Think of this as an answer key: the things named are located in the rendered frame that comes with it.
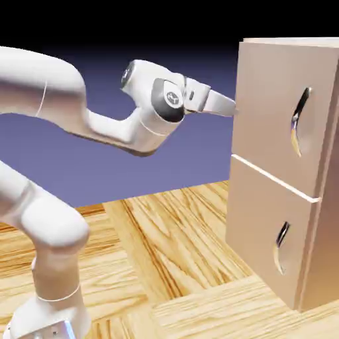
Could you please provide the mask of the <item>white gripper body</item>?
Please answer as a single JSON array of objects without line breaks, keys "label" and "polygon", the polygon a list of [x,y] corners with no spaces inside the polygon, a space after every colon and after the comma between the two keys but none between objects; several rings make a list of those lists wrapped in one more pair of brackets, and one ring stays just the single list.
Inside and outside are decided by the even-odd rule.
[{"label": "white gripper body", "polygon": [[219,115],[222,117],[232,117],[238,113],[236,103],[233,99],[223,94],[210,90],[203,107],[204,113]]}]

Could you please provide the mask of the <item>large cabinet door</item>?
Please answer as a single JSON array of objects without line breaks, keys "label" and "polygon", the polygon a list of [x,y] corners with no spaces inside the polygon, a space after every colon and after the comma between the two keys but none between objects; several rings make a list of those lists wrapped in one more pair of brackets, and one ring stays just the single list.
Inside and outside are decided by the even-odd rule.
[{"label": "large cabinet door", "polygon": [[[299,119],[301,157],[291,144],[291,117],[306,87]],[[322,195],[339,99],[339,48],[301,41],[246,40],[239,45],[232,152],[309,197]]]}]

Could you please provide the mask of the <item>small cabinet door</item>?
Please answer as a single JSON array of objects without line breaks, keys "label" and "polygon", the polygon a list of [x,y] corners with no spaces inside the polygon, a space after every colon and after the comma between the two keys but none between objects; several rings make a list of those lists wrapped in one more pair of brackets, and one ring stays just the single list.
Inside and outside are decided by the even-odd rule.
[{"label": "small cabinet door", "polygon": [[[307,232],[320,198],[282,185],[237,155],[230,161],[226,243],[291,309],[299,302],[299,281]],[[280,248],[281,275],[273,259],[275,239],[290,224]]]}]

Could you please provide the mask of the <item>light wood cabinet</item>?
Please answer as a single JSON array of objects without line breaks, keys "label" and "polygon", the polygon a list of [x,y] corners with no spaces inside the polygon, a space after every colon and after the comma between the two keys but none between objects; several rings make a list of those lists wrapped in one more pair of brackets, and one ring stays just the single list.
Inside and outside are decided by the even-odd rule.
[{"label": "light wood cabinet", "polygon": [[[306,44],[330,44],[339,48],[339,38],[247,38],[244,41],[246,40],[301,41]],[[295,309],[297,311],[307,311],[339,299],[339,99],[337,111],[338,120],[328,158],[324,189],[319,196],[321,200],[314,213],[313,226],[307,232],[298,287],[299,302]],[[249,163],[256,170],[263,170]],[[266,173],[280,184],[289,185]]]}]

